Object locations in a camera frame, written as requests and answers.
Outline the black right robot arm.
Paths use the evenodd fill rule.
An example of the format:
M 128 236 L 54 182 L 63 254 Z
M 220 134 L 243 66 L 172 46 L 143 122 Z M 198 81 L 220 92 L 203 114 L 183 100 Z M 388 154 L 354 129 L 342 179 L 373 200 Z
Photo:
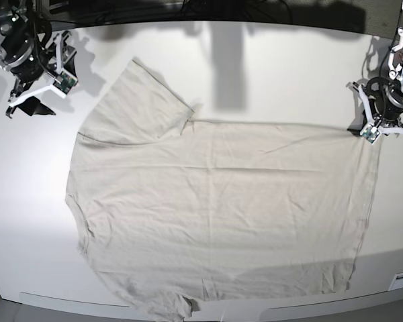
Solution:
M 27 94 L 42 75 L 55 77 L 50 66 L 54 48 L 50 22 L 33 10 L 32 1 L 0 1 L 0 68 L 15 77 L 9 100 Z

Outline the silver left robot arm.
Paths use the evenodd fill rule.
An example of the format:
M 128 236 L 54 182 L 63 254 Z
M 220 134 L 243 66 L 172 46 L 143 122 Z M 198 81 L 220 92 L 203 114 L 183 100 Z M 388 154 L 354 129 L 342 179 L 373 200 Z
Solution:
M 403 134 L 403 27 L 398 26 L 382 66 L 388 67 L 386 76 L 378 74 L 360 87 L 364 102 L 365 118 L 369 131 Z

